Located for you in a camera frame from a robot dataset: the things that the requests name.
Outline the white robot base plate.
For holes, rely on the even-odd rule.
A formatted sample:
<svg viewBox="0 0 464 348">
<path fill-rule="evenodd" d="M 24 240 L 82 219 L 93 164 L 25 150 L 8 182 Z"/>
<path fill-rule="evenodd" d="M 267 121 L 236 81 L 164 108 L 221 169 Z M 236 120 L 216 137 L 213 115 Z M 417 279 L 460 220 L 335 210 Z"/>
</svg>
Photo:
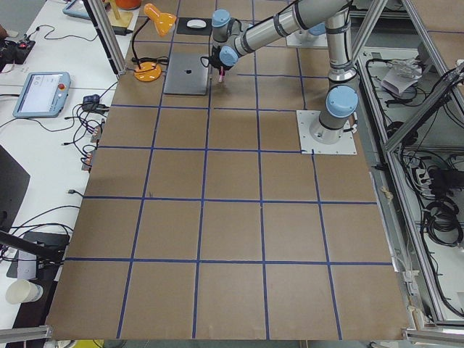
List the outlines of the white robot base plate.
<svg viewBox="0 0 464 348">
<path fill-rule="evenodd" d="M 340 130 L 327 130 L 319 123 L 319 110 L 297 110 L 297 127 L 302 154 L 356 155 L 352 125 L 345 121 Z"/>
</svg>

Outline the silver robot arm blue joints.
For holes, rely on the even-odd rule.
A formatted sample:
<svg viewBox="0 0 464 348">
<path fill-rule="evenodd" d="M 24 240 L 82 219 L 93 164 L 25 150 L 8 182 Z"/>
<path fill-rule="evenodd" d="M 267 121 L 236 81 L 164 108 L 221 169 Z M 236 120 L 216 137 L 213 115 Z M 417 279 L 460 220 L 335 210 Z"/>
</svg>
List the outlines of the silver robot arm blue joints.
<svg viewBox="0 0 464 348">
<path fill-rule="evenodd" d="M 330 88 L 319 123 L 327 130 L 337 131 L 354 114 L 359 101 L 350 85 L 357 73 L 352 58 L 348 1 L 293 1 L 280 12 L 247 27 L 227 10 L 217 9 L 212 15 L 212 47 L 220 47 L 220 60 L 227 72 L 241 57 L 322 22 L 328 42 Z"/>
</svg>

